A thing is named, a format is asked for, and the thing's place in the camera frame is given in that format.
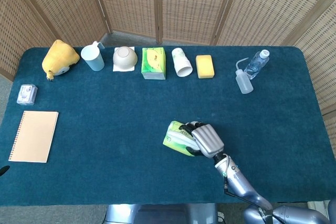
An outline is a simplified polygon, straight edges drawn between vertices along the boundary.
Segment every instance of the white paper cup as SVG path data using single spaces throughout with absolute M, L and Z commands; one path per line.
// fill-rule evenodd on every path
M 193 67 L 181 48 L 175 48 L 172 51 L 172 56 L 174 68 L 178 77 L 186 77 L 191 74 Z
M 104 46 L 102 45 L 102 43 L 95 41 L 92 45 L 84 47 L 80 52 L 83 60 L 85 60 L 85 62 L 93 71 L 100 71 L 105 66 L 99 48 L 104 49 Z

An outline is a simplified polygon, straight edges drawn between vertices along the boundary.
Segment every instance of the cup handle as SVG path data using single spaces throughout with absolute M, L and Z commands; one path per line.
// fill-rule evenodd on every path
M 105 49 L 104 45 L 101 42 L 94 41 L 92 44 L 99 49 Z

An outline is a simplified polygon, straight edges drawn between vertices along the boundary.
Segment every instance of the spiral notebook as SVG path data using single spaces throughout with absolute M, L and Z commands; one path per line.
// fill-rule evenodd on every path
M 58 112 L 24 111 L 9 161 L 46 163 Z

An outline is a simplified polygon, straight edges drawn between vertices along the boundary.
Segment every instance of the small plastic box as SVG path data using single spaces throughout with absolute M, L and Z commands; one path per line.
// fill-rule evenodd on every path
M 33 84 L 21 85 L 16 102 L 20 105 L 33 105 L 35 102 L 36 92 L 37 87 Z

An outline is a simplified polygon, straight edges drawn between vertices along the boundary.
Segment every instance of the white napkin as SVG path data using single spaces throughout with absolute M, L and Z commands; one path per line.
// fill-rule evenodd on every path
M 115 64 L 113 64 L 113 72 L 129 72 L 129 71 L 134 71 L 135 66 L 129 68 L 129 69 L 121 69 Z

